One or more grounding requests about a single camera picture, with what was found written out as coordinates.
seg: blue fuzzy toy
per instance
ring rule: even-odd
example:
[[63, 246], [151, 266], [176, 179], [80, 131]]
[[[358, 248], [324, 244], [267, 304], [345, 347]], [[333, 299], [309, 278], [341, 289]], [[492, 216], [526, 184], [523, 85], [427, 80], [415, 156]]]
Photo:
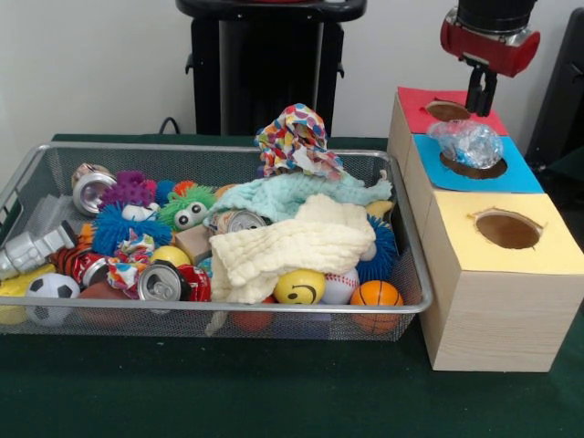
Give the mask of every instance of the blue fuzzy toy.
[[361, 284], [372, 280], [388, 281], [398, 257], [395, 236], [387, 222], [383, 222], [370, 214], [367, 215], [367, 220], [373, 227], [373, 231], [375, 231], [376, 251], [374, 254], [370, 254], [370, 257], [372, 256], [371, 260], [361, 260], [357, 264], [359, 280]]
[[176, 182], [171, 180], [158, 181], [156, 185], [156, 203], [163, 207], [168, 203], [168, 193], [172, 192]]
[[156, 246], [168, 245], [172, 240], [171, 227], [157, 221], [135, 222], [121, 216], [122, 207], [116, 204], [106, 205], [98, 214], [93, 227], [93, 251], [103, 256], [114, 256], [116, 249], [130, 237], [130, 229], [137, 235], [150, 235]]

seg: plastic bag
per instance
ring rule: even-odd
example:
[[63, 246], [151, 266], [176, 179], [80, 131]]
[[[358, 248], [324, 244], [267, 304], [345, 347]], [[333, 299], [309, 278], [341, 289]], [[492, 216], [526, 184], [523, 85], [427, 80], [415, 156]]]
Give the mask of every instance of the plastic bag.
[[428, 135], [446, 158], [475, 169], [490, 169], [503, 158], [503, 142], [488, 125], [472, 120], [435, 123]]

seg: wire mesh basket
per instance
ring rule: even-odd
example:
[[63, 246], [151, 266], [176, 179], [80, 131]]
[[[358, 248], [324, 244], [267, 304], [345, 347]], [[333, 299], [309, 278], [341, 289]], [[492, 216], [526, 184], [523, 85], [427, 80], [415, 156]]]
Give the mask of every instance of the wire mesh basket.
[[[401, 292], [404, 306], [0, 297], [0, 333], [397, 340], [413, 317], [430, 306], [433, 295], [400, 169], [385, 152], [336, 153], [345, 169], [368, 186], [377, 182], [382, 170], [393, 182], [396, 208], [389, 220], [400, 256], [388, 280]], [[139, 169], [153, 180], [195, 179], [210, 186], [251, 181], [260, 164], [257, 149], [245, 147], [49, 143], [28, 154], [0, 194], [2, 245], [11, 236], [25, 230], [34, 233], [63, 218], [77, 229], [87, 222], [70, 205], [47, 201], [71, 195], [71, 173], [82, 162], [98, 163], [112, 172]], [[55, 327], [32, 320], [14, 323], [31, 312], [57, 316], [60, 322]]]

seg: red paper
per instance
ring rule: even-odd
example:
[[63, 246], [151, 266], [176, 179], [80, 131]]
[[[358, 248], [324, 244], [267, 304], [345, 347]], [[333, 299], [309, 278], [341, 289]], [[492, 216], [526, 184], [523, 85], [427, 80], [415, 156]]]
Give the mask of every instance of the red paper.
[[[412, 134], [427, 134], [428, 129], [439, 122], [426, 110], [426, 105], [435, 100], [449, 100], [464, 105], [466, 103], [466, 91], [432, 91], [428, 89], [406, 89], [398, 87], [401, 107], [410, 126]], [[488, 117], [471, 115], [470, 120], [489, 125], [499, 135], [507, 136], [509, 132], [495, 111], [491, 111]]]

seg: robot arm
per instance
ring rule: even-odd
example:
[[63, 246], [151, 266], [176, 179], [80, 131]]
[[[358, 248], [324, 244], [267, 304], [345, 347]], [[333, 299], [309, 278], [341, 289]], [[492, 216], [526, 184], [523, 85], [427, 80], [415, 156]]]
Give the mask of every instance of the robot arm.
[[537, 0], [459, 0], [446, 16], [440, 40], [448, 53], [473, 67], [466, 107], [488, 116], [497, 75], [514, 78], [529, 66], [539, 32], [527, 24]]

